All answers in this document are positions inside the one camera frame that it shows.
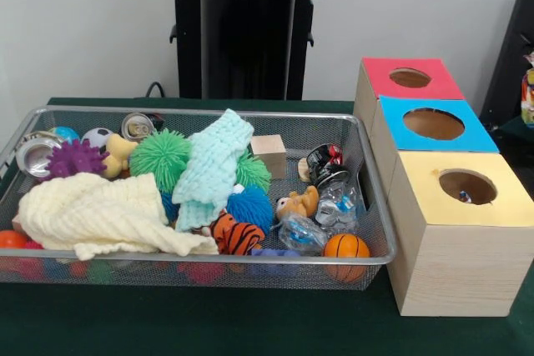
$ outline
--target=knitted blanket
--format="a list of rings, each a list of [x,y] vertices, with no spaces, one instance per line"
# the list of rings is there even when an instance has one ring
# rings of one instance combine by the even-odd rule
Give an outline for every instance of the knitted blanket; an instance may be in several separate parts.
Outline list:
[[[212,238],[164,226],[153,174],[114,182],[90,173],[55,178],[24,195],[18,219],[45,249],[74,250],[80,260],[117,251],[217,253]]]
[[[180,203],[178,231],[210,225],[217,219],[232,193],[238,158],[253,132],[252,125],[228,109],[189,138],[191,156],[173,192],[173,203]]]

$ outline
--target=wire mesh basket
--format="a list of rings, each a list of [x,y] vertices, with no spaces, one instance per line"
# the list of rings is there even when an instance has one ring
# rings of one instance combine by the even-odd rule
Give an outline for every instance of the wire mesh basket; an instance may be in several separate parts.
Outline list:
[[[158,113],[164,126],[186,136],[206,128],[222,112],[172,109],[125,109],[49,106],[34,110],[21,123],[0,153],[0,229],[12,229],[18,201],[36,182],[21,173],[14,161],[21,138],[57,126],[85,133],[91,128],[120,129],[131,112]],[[287,152],[286,179],[271,183],[270,200],[302,193],[297,163],[316,146],[336,143],[344,152],[345,166],[352,171],[352,184],[364,194],[366,212],[357,234],[367,243],[370,258],[260,257],[191,255],[185,258],[166,253],[116,253],[80,262],[73,252],[0,249],[0,282],[78,283],[117,285],[213,286],[241,288],[367,288],[383,264],[395,257],[395,235],[380,187],[375,161],[361,122],[348,115],[307,113],[252,113],[239,115],[254,126],[254,135],[281,135]],[[282,249],[276,230],[263,248]],[[358,268],[353,282],[343,283],[328,274],[336,268]]]

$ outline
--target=stuffed tiger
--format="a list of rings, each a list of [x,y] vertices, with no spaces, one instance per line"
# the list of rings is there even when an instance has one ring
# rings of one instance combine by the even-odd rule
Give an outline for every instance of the stuffed tiger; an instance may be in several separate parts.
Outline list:
[[[221,254],[249,254],[265,239],[261,228],[250,223],[237,223],[226,210],[220,212],[219,218],[211,223],[209,231]]]

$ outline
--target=red square top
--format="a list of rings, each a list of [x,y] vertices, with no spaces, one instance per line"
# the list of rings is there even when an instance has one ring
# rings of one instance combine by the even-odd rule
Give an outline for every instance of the red square top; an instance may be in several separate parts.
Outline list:
[[[464,99],[439,58],[363,58],[362,62],[376,98]]]

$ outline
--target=stacked wooden boxes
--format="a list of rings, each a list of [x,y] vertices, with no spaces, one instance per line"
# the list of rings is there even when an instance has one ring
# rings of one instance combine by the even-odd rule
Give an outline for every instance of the stacked wooden boxes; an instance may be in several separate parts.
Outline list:
[[[437,59],[365,58],[355,115],[388,198],[410,316],[505,316],[534,257],[534,203]]]

